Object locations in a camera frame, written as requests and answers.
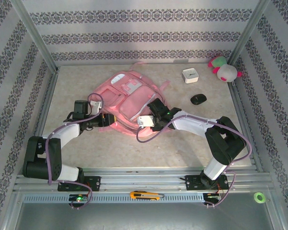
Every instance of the green tape roll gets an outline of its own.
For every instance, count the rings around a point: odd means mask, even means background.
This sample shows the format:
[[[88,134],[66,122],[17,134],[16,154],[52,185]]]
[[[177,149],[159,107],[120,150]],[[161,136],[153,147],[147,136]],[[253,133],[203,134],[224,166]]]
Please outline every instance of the green tape roll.
[[[265,196],[263,193],[258,192],[254,194],[254,200],[258,203],[258,204],[263,204],[265,203]]]

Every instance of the metal frame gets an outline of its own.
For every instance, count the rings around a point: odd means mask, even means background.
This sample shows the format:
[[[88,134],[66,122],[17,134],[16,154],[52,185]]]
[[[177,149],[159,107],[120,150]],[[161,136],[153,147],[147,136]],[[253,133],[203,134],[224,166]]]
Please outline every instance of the metal frame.
[[[44,108],[42,109],[42,117],[37,129],[37,134],[39,135],[42,134],[44,129],[57,77],[58,74],[52,79],[52,85],[47,92]],[[247,124],[246,117],[239,101],[237,90],[231,84],[228,86],[242,132],[253,145],[250,130],[245,125]],[[251,166],[231,166],[227,172],[229,182],[232,182],[233,178],[230,171],[235,171],[237,174],[236,182],[230,193],[264,192],[267,197],[266,205],[268,213],[274,228],[280,230],[288,229],[286,228],[282,209],[278,205],[278,198],[275,195],[270,173],[263,172],[255,150],[253,150],[250,159]],[[185,175],[199,174],[202,169],[203,167],[86,168],[84,169],[84,174],[87,176],[98,175],[102,177],[100,191],[94,192],[92,203],[137,203],[128,199],[130,191],[135,190],[163,193],[166,197],[169,197],[167,200],[161,201],[163,203],[182,203],[202,201],[198,197],[201,197],[203,192],[187,191],[185,182],[180,179]],[[18,175],[2,229],[9,230],[16,228],[22,203],[67,203],[66,199],[68,195],[74,193],[58,192],[57,186],[58,183],[56,182],[49,186],[45,180],[25,178],[23,175]]]
[[[29,32],[32,40],[36,44],[38,50],[41,52],[44,60],[46,61],[50,71],[52,74],[57,72],[57,65],[54,62],[51,53],[46,47],[44,40],[42,39],[41,35],[39,34],[36,26],[34,25],[28,11],[26,10],[24,3],[22,0],[11,0],[11,4],[13,5],[14,9],[16,10],[18,16],[20,17],[21,21],[23,22],[25,28]]]
[[[269,2],[270,0],[259,0],[259,3],[257,4],[255,10],[253,11],[253,14],[251,15],[246,27],[244,28],[235,48],[231,52],[231,55],[228,59],[229,65],[234,65],[238,60],[240,53],[244,49],[245,44],[249,40],[254,28],[256,27],[258,21],[262,17],[262,14],[264,13]]]

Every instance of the yellow box cutter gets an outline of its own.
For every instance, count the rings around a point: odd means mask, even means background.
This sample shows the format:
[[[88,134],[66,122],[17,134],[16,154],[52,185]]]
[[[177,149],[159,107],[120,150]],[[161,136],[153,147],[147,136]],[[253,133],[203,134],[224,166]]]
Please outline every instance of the yellow box cutter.
[[[130,197],[132,199],[141,199],[141,200],[159,200],[160,198],[164,198],[164,194],[159,193],[148,193],[145,191],[134,191],[130,193]]]

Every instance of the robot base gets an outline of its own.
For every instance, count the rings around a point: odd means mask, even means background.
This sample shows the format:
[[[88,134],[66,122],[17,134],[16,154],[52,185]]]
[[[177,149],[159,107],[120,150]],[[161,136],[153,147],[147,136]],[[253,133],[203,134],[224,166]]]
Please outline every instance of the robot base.
[[[220,175],[212,184],[210,188],[207,188],[201,181],[202,176],[201,175],[186,175],[185,181],[186,181],[186,188],[187,191],[192,190],[207,190],[207,189],[215,189],[218,190],[218,186],[220,186],[220,189],[228,190],[228,180],[226,175]]]
[[[99,192],[100,189],[100,176],[85,176],[83,184],[87,184],[91,187],[93,192]],[[59,192],[88,192],[88,189],[81,185],[69,184],[69,183],[59,183]]]

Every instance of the backpack pocket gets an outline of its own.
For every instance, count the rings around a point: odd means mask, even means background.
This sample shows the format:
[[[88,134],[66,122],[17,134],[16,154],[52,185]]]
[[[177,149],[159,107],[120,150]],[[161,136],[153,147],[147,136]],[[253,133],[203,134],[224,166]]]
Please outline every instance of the backpack pocket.
[[[105,106],[110,108],[116,107],[125,98],[125,95],[123,93],[121,93],[120,91],[118,91],[117,89],[113,88],[110,85],[101,87],[96,91],[96,93],[100,94],[103,97]],[[97,96],[94,97],[94,99],[100,101],[99,97]]]
[[[140,114],[150,113],[147,105],[157,97],[159,94],[151,88],[145,85],[141,86],[121,104],[120,113],[133,122]]]
[[[120,73],[111,80],[111,86],[125,95],[130,95],[142,86],[142,83],[130,77],[127,73]]]

